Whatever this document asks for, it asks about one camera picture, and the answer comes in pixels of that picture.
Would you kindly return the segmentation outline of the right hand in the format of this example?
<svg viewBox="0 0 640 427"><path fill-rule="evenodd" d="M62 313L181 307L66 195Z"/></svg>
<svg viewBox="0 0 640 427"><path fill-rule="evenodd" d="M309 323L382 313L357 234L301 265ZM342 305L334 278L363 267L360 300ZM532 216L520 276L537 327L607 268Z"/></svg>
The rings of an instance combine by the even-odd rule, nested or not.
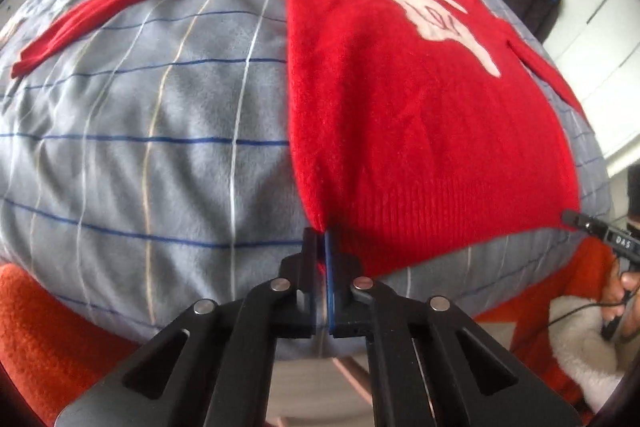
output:
<svg viewBox="0 0 640 427"><path fill-rule="evenodd" d="M613 268L602 293L605 340L628 339L639 332L639 273Z"/></svg>

